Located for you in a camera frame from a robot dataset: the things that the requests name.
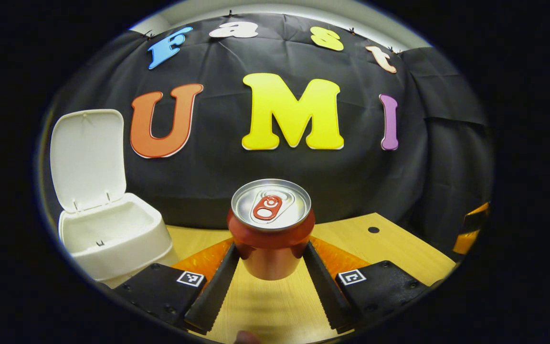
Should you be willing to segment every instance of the black backdrop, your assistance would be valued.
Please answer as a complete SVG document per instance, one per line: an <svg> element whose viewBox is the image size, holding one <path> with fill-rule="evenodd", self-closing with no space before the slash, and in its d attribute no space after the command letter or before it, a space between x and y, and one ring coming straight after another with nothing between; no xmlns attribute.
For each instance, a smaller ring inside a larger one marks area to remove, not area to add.
<svg viewBox="0 0 550 344"><path fill-rule="evenodd" d="M255 22L258 36L214 39L225 22ZM192 27L179 52L153 70L148 48L185 26ZM365 46L388 48L360 35L302 17L270 13L238 14L191 22L151 39L125 31L96 53L65 83L47 111L40 182L51 222L61 206L50 173L50 136L57 120L85 109L113 108L125 121L127 192L160 211L169 225L226 228L232 194L262 178L298 183L308 191L318 223L377 212L449 253L463 217L490 200L493 148L487 116L470 86L434 48L392 54L395 74L386 72ZM310 28L336 32L342 52L312 42ZM296 148L280 137L275 150L245 150L252 91L243 77L282 77L296 98L310 80L340 87L338 128L341 150L312 150L305 144L310 123ZM175 100L170 90L200 83L192 130L173 156L144 159L130 144L131 102L145 93L164 94L155 106L151 131L168 135ZM387 94L397 106L397 150L382 150L383 107Z"/></svg>
<svg viewBox="0 0 550 344"><path fill-rule="evenodd" d="M550 342L550 2L380 6L469 78L495 128L497 164L491 222L464 263L357 342ZM121 312L81 279L55 249L33 196L35 138L54 92L154 8L0 5L0 343L186 341Z"/></svg>

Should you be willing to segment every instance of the white wall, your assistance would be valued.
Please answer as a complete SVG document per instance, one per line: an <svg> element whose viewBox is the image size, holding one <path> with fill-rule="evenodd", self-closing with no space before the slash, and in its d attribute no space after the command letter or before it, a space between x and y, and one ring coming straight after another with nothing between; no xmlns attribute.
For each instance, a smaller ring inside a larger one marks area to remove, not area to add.
<svg viewBox="0 0 550 344"><path fill-rule="evenodd" d="M229 10L233 14L286 13L329 22L343 29L354 28L359 35L391 46L396 52L430 46L399 21L354 0L186 0L140 22L131 30L144 30L142 33L145 33L152 29L151 33L156 34L189 22L227 15ZM165 29L163 19L169 24Z"/></svg>

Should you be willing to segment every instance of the black fabric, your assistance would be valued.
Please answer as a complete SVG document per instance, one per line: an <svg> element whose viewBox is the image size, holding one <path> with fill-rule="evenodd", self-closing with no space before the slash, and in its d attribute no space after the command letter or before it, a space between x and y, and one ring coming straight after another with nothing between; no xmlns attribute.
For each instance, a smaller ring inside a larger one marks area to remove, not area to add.
<svg viewBox="0 0 550 344"><path fill-rule="evenodd" d="M258 24L258 36L213 39L209 32L224 22ZM83 109L113 108L122 113L127 192L162 213L166 224L225 228L231 196L238 187L262 178L281 178L308 191L318 223L377 212L409 226L433 242L452 248L468 211L489 199L493 160L485 114L463 79L434 50L390 54L396 74L377 65L365 49L378 43L325 22L276 14L235 15L193 22L180 51L148 70L148 48L179 30L148 40L128 31L105 46L59 92L47 114L42 183L46 208L55 223L62 211L50 174L50 135L57 120ZM316 46L310 28L333 30L341 52ZM338 125L342 150L312 150L301 142L291 148L280 138L275 150L242 147L251 121L252 73L281 76L300 98L310 80L340 87ZM129 143L131 102L147 92L164 97L155 106L153 135L171 129L175 100L170 91L200 83L190 138L171 157L144 159ZM380 147L384 113L378 96L397 100L399 148Z"/></svg>

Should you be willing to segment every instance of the pull tab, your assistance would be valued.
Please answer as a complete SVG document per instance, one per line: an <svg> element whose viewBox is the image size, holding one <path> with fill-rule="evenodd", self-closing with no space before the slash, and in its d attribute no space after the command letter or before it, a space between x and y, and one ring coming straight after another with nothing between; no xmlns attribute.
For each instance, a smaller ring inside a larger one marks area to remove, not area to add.
<svg viewBox="0 0 550 344"><path fill-rule="evenodd" d="M256 207L254 207L254 217L264 221L273 220L277 216L277 213L279 213L281 205L282 200L279 196L275 196L274 194L264 196L258 201Z"/></svg>

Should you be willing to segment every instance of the yellow letter m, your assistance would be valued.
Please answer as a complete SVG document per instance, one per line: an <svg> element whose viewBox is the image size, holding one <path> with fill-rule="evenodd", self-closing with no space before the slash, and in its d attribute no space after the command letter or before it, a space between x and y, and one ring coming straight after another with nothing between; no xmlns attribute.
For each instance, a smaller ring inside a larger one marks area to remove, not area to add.
<svg viewBox="0 0 550 344"><path fill-rule="evenodd" d="M252 88L252 122L243 137L246 150L274 150L279 137L273 134L275 117L291 147L298 146L312 120L307 145L314 150L340 150L343 138L338 133L337 94L340 88L328 80L311 80L300 100L277 74L248 74L243 83Z"/></svg>

